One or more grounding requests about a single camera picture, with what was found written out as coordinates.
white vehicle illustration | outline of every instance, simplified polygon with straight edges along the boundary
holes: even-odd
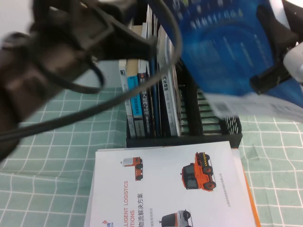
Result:
[[[192,227],[188,221],[190,213],[187,210],[180,210],[174,214],[168,214],[162,217],[160,221],[162,227]]]

table surface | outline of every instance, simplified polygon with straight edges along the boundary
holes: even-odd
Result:
[[[65,91],[29,125],[79,111],[120,94]],[[125,106],[22,140],[0,164],[0,227],[82,227],[95,152],[125,147]],[[241,117],[241,160],[262,226],[303,227],[303,124]]]

stack of papers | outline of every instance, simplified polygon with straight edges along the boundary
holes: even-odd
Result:
[[[259,227],[229,142],[96,152],[85,227]]]

vehicle illustration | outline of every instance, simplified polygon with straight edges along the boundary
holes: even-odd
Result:
[[[182,169],[182,181],[186,189],[202,189],[213,191],[216,183],[213,181],[213,168],[209,165],[209,155],[196,153],[195,163],[191,163]]]
[[[143,179],[143,162],[140,157],[124,158],[121,164],[123,167],[134,166],[134,175],[136,181]]]
[[[180,210],[174,214],[162,217],[160,221],[162,227],[192,227],[189,225],[190,213],[187,210]]]

orange book edge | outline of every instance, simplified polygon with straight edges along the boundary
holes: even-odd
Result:
[[[250,186],[248,184],[245,172],[244,172],[244,177],[245,177],[245,183],[246,183],[246,187],[247,187],[248,196],[250,198],[251,210],[252,210],[252,213],[253,213],[254,218],[255,218],[256,227],[261,227],[261,222],[260,222],[260,219],[259,219],[259,216],[258,216],[258,213],[257,213],[256,205],[255,205],[254,199],[252,197],[252,194],[251,194],[251,191],[250,191]]]

